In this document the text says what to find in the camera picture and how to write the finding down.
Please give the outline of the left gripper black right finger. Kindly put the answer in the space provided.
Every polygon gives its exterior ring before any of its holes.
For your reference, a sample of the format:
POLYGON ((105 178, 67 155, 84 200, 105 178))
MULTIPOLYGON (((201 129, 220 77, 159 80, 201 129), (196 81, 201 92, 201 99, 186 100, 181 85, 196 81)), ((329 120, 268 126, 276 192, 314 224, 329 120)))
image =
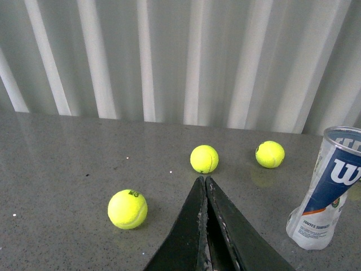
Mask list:
POLYGON ((235 270, 293 270, 237 209, 218 184, 205 180, 210 209, 223 236, 235 270))

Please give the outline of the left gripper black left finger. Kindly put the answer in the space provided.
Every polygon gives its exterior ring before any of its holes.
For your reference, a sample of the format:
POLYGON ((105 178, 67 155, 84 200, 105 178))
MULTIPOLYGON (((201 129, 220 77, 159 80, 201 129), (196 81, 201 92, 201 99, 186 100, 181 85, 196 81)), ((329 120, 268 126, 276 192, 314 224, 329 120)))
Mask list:
POLYGON ((208 200, 202 176, 194 182, 184 205, 145 270, 208 270, 206 254, 208 200))

